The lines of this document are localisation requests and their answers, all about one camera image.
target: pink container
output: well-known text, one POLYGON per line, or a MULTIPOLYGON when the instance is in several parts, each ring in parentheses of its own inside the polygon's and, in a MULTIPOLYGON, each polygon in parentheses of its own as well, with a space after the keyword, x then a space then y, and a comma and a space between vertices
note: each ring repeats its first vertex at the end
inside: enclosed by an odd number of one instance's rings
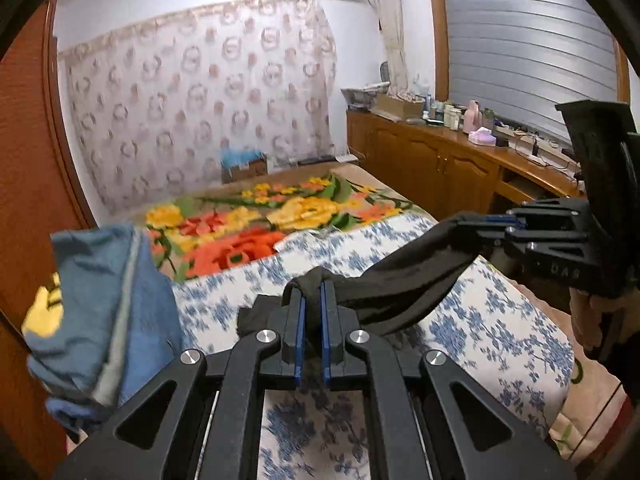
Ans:
POLYGON ((482 112, 478 101, 469 101, 469 106, 465 112, 465 122, 462 126, 462 131, 466 134, 476 131, 482 126, 482 112))

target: wooden desk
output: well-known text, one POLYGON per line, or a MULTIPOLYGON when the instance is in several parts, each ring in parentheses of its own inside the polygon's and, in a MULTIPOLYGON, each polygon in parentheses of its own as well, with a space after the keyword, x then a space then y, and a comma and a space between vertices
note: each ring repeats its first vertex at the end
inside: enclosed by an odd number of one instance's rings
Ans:
POLYGON ((485 214, 511 203, 583 196, 575 180, 543 168, 511 148, 478 146, 444 127, 394 123, 348 112, 348 143, 362 167, 410 200, 446 218, 460 210, 485 214))

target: bed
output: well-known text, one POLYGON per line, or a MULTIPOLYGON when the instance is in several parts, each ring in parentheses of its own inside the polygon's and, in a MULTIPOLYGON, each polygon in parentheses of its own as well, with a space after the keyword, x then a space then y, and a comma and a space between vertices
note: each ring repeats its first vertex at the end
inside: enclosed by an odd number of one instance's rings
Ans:
MULTIPOLYGON (((205 353, 233 346, 237 310, 258 294, 279 295, 315 266, 358 276, 436 223, 362 168, 337 163, 190 194, 132 219, 148 228, 156 264, 175 282, 186 345, 205 353)), ((444 350, 542 438, 569 393, 574 349, 543 312, 553 310, 515 285, 479 257, 431 314, 389 339, 444 350)), ((361 394, 325 390, 313 366, 299 390, 267 392, 258 474, 368 478, 361 394)), ((561 424, 552 435, 565 437, 568 457, 584 428, 569 439, 564 427, 579 425, 561 424)))

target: window shutter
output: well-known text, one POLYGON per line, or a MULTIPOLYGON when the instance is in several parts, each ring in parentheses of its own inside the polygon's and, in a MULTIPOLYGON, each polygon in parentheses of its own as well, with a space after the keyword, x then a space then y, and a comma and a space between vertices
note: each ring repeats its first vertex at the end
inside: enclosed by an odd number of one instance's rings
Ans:
POLYGON ((568 140, 554 106, 617 100, 609 29, 585 0, 446 0, 450 99, 568 140))

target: silver bolt head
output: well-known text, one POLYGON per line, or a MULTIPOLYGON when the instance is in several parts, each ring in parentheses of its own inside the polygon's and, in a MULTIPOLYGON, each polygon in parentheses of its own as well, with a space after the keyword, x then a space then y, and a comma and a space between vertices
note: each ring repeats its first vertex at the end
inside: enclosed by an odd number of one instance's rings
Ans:
POLYGON ((429 350, 425 359, 432 366, 442 366, 447 361, 447 355, 442 350, 429 350))
POLYGON ((369 340, 369 332, 364 330, 354 330, 349 334, 349 339, 358 344, 366 343, 369 340))
POLYGON ((180 361, 186 365, 194 365, 200 360, 200 352, 197 350, 185 350, 180 354, 180 361))
POLYGON ((276 333, 273 330, 260 330, 255 338, 261 343, 270 343, 276 339, 276 333))

